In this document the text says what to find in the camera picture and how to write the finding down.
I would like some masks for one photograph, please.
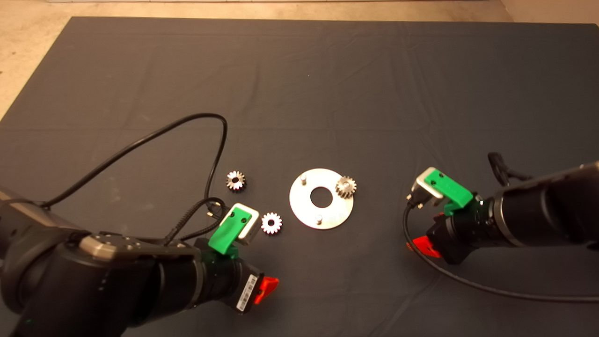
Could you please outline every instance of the beige floor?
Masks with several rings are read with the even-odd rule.
[[[542,11],[544,2],[550,11]],[[48,3],[0,0],[0,118],[71,16],[203,17],[295,20],[572,21],[599,22],[573,2],[597,0],[401,1],[324,3]],[[561,16],[568,7],[569,16]]]

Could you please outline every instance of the barcode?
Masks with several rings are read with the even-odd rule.
[[[237,302],[237,310],[244,311],[246,309],[247,302],[252,295],[252,291],[254,290],[254,286],[256,285],[256,281],[258,278],[254,275],[250,275],[247,279],[246,286],[243,288],[241,292],[241,297],[239,298],[239,302]]]

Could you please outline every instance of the gear teeth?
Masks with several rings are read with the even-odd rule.
[[[226,178],[226,186],[233,193],[239,193],[247,187],[246,176],[240,171],[231,171]]]
[[[335,191],[337,194],[344,199],[350,198],[358,189],[356,181],[351,177],[343,176],[335,185]]]
[[[268,235],[275,235],[277,233],[279,233],[281,231],[281,227],[283,226],[283,221],[281,220],[281,216],[270,212],[270,213],[266,213],[263,217],[262,217],[262,226],[261,229],[264,233],[268,234]]]

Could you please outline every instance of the red clip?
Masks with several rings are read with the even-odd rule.
[[[262,283],[260,283],[260,288],[258,290],[258,295],[256,295],[256,299],[254,299],[254,304],[260,304],[260,302],[262,302],[262,300],[267,297],[268,294],[272,293],[278,285],[278,278],[265,276],[262,279]]]
[[[441,257],[441,253],[439,253],[432,247],[432,243],[428,239],[428,236],[425,235],[425,236],[418,237],[418,238],[412,240],[412,242],[414,243],[414,246],[416,246],[416,248],[418,248],[418,250],[421,253],[423,253],[424,255],[428,255],[431,257],[437,257],[437,258]],[[412,250],[412,246],[409,243],[406,243],[406,246],[408,247],[409,250]]]

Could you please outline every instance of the circular metal plate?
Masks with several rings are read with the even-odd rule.
[[[342,224],[352,213],[353,196],[344,199],[337,195],[335,185],[339,179],[339,173],[325,168],[313,168],[298,176],[289,191],[289,203],[295,216],[315,229],[331,229]],[[331,204],[325,208],[316,206],[310,197],[319,187],[328,189],[333,196]]]

